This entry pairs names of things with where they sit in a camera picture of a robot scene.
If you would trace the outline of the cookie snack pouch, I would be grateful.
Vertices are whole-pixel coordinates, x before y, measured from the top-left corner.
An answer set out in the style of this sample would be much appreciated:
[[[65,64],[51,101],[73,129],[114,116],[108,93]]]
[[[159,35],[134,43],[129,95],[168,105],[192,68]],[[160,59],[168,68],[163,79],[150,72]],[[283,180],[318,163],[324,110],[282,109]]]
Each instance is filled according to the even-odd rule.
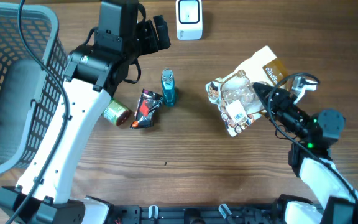
[[[253,84],[275,86],[287,76],[283,63],[266,45],[229,75],[207,83],[205,89],[209,101],[218,107],[229,135],[234,137],[265,114]]]

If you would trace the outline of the blue mouthwash bottle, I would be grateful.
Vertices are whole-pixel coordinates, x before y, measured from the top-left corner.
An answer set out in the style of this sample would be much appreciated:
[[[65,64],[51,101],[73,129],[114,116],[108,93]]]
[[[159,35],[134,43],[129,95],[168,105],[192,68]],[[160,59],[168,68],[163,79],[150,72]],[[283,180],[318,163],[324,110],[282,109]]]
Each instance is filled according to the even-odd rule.
[[[176,103],[177,95],[175,91],[175,79],[173,71],[170,69],[164,69],[161,75],[163,102],[167,106],[174,106]]]

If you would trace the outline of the hex wrench set packet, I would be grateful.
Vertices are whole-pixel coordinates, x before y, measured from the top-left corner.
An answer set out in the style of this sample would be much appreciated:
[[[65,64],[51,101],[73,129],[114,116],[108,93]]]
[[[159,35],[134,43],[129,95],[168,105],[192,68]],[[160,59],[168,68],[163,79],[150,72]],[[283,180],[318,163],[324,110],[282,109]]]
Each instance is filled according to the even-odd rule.
[[[132,122],[131,129],[150,128],[154,125],[153,115],[162,105],[163,96],[146,89],[142,90],[137,110],[135,112],[135,120]]]

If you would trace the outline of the green lid jar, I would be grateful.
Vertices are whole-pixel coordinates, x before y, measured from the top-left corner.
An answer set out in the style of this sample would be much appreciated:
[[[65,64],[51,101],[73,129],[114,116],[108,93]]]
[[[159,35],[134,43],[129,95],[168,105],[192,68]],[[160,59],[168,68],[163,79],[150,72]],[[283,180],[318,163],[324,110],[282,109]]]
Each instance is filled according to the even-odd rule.
[[[102,116],[115,126],[125,123],[132,111],[120,101],[112,98]]]

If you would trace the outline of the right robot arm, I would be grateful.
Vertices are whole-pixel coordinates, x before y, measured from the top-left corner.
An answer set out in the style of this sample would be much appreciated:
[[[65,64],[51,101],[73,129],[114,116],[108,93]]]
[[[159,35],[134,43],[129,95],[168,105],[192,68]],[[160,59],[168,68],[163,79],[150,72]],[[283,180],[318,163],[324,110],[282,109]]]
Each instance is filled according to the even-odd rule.
[[[277,131],[291,141],[288,165],[321,205],[316,208],[308,199],[281,195],[273,205],[273,220],[358,223],[358,191],[338,172],[329,153],[344,129],[343,115],[326,109],[310,116],[297,107],[294,93],[260,82],[252,87]]]

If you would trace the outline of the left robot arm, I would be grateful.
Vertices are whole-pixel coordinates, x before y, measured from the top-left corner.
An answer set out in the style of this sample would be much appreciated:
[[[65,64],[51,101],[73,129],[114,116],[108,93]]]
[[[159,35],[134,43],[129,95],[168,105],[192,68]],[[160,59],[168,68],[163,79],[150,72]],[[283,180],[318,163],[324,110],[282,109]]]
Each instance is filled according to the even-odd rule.
[[[139,57],[171,45],[163,16],[146,18],[139,1],[102,1],[98,25],[68,55],[60,100],[40,147],[14,186],[0,189],[9,223],[106,223],[114,205],[72,199],[81,155],[118,86]]]

